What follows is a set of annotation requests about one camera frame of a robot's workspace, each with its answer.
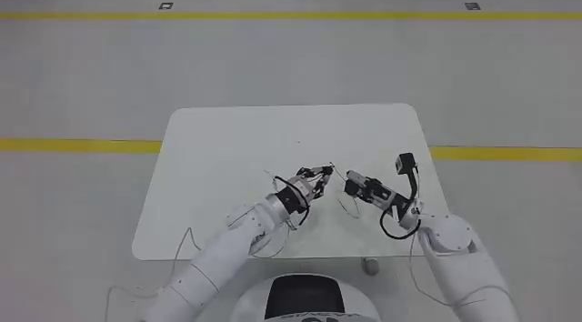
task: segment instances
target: yellow floor line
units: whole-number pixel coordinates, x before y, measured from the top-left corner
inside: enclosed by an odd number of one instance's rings
[[[157,154],[155,140],[0,138],[0,152]],[[582,162],[577,147],[431,146],[435,160]]]
[[[4,12],[0,20],[582,20],[582,12]]]
[[[157,154],[155,140],[0,138],[0,152]]]

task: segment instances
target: white table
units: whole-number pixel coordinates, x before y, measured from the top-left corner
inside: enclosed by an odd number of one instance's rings
[[[156,169],[135,232],[133,253],[142,260],[172,259],[190,226],[204,244],[224,227],[226,215],[274,191],[266,173],[289,178],[302,166],[333,162],[380,179],[403,195],[410,192],[406,176],[396,174],[400,153],[412,152],[420,173],[425,210],[446,213],[437,172],[413,107],[395,105],[332,105],[187,108],[170,118]],[[355,219],[337,203],[356,212],[342,193],[335,174],[311,214],[290,233],[277,256],[385,257],[406,256],[409,241],[386,237],[378,225],[380,211],[358,201]],[[392,219],[386,228],[402,234]],[[264,255],[283,245],[286,231],[274,236]],[[183,247],[180,258],[195,249]]]

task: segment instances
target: floor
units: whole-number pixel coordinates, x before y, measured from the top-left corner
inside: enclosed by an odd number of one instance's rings
[[[3,12],[582,11],[582,0],[0,0]],[[0,21],[0,136],[161,139],[177,108],[406,102],[430,145],[582,146],[579,21]],[[0,313],[103,320],[112,284],[152,290],[167,262],[131,254],[155,155],[0,153]],[[580,163],[438,161],[524,320],[578,320]],[[201,316],[311,271],[361,288],[385,321],[451,321],[406,260],[251,260]],[[425,261],[420,283],[437,293]],[[113,295],[110,321],[139,303]]]

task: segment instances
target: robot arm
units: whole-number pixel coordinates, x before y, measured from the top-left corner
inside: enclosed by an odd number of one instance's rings
[[[145,311],[143,322],[192,322],[220,289],[252,255],[264,247],[270,235],[290,220],[294,212],[309,212],[320,198],[333,173],[332,166],[301,168],[280,192],[244,206],[226,218],[226,230],[218,233],[204,250],[161,289]]]
[[[517,322],[507,285],[473,227],[454,215],[421,215],[418,241],[447,303],[463,322]]]
[[[381,225],[384,215],[390,215],[411,230],[405,236],[391,236],[383,228],[388,236],[404,239],[417,233],[447,305],[462,322],[517,322],[506,282],[473,227],[459,216],[421,213],[423,203],[415,199],[416,180],[411,176],[414,158],[412,162],[406,169],[406,160],[399,157],[396,164],[398,173],[411,179],[409,198],[353,170],[347,172],[345,191],[382,209]]]

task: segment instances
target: black panel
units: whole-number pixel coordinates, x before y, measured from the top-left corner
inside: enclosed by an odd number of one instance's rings
[[[346,313],[337,282],[330,277],[284,276],[273,281],[265,319],[301,312]]]

